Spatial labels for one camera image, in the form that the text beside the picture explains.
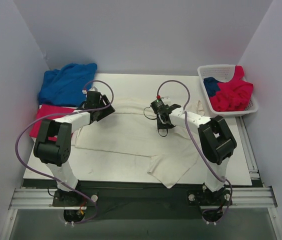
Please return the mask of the blue t-shirt in basket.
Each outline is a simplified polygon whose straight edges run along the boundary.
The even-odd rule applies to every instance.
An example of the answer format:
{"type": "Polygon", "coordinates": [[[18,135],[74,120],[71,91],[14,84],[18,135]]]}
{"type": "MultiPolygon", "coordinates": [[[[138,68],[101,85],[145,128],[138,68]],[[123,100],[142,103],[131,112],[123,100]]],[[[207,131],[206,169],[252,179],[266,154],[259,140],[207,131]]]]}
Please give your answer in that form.
{"type": "Polygon", "coordinates": [[[220,91],[218,83],[219,81],[216,80],[214,77],[206,77],[203,79],[203,84],[209,98],[214,97],[217,92],[220,91]]]}

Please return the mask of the red t-shirt in basket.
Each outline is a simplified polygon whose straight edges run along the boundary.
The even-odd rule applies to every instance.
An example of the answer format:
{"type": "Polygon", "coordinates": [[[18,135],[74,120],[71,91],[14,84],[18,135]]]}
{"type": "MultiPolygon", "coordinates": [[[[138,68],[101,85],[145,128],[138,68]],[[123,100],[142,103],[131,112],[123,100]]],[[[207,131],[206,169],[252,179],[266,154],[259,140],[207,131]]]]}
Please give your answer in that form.
{"type": "Polygon", "coordinates": [[[216,112],[238,112],[246,109],[251,100],[254,85],[244,81],[244,76],[243,67],[236,65],[233,78],[229,82],[218,83],[220,91],[209,98],[216,112]]]}

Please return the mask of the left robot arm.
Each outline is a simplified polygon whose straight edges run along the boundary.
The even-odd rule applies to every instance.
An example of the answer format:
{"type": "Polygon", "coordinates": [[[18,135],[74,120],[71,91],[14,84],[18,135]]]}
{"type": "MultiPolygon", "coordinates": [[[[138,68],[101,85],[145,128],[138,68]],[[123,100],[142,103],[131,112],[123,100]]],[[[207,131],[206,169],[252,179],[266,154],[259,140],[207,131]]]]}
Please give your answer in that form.
{"type": "Polygon", "coordinates": [[[82,201],[80,182],[68,161],[73,133],[114,112],[115,109],[105,94],[89,90],[86,92],[86,100],[78,109],[55,119],[43,119],[40,124],[33,154],[50,169],[57,182],[59,197],[64,197],[71,206],[82,201]]]}

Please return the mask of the blue t-shirt pile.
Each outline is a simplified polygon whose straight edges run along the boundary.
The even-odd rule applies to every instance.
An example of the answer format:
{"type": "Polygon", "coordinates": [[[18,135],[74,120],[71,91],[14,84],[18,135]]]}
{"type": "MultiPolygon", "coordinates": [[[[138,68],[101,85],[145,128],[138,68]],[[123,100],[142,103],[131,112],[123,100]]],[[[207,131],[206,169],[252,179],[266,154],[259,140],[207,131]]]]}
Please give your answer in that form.
{"type": "Polygon", "coordinates": [[[98,66],[96,63],[70,63],[61,69],[47,70],[37,99],[40,105],[79,107],[86,99],[83,89],[92,86],[98,66]]]}

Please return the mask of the white plastic basket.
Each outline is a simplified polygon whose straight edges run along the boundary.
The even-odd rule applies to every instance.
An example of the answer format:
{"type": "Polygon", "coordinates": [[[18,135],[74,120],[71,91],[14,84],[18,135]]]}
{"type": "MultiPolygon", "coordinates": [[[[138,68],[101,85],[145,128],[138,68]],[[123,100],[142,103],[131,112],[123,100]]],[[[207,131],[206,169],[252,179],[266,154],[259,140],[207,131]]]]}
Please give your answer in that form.
{"type": "Polygon", "coordinates": [[[258,110],[254,85],[246,81],[241,65],[203,65],[197,72],[211,114],[241,117],[258,110]]]}

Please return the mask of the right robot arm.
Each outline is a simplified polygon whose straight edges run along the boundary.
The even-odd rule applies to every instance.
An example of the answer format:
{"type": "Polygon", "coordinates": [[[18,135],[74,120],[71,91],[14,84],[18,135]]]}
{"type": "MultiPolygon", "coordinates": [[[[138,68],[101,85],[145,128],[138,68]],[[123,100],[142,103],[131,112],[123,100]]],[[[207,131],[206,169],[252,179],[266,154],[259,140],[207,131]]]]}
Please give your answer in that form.
{"type": "Polygon", "coordinates": [[[161,98],[154,100],[152,108],[160,129],[182,127],[208,168],[202,192],[203,200],[214,204],[221,197],[219,190],[226,184],[226,170],[237,142],[226,122],[218,115],[209,117],[186,111],[178,104],[168,105],[161,98]]]}

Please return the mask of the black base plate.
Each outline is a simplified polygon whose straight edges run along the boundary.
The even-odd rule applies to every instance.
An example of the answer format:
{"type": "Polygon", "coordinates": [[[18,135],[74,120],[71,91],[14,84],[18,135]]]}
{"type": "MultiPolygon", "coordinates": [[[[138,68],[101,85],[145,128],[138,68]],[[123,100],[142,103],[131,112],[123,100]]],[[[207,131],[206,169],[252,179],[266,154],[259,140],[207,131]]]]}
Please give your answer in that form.
{"type": "Polygon", "coordinates": [[[232,204],[231,190],[211,192],[203,184],[87,183],[75,192],[49,191],[53,207],[64,207],[67,222],[92,220],[187,220],[204,218],[217,222],[232,204]]]}

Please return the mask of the white t-shirt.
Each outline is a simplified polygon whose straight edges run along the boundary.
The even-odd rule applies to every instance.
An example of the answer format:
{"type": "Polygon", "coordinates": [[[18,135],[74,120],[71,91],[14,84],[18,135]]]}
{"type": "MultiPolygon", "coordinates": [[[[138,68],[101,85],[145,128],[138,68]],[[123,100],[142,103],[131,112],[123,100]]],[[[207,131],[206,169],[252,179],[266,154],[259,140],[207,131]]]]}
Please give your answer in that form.
{"type": "Polygon", "coordinates": [[[192,168],[200,155],[185,128],[176,126],[159,134],[154,113],[137,98],[117,98],[115,112],[75,132],[79,149],[150,158],[147,173],[172,188],[192,168]]]}

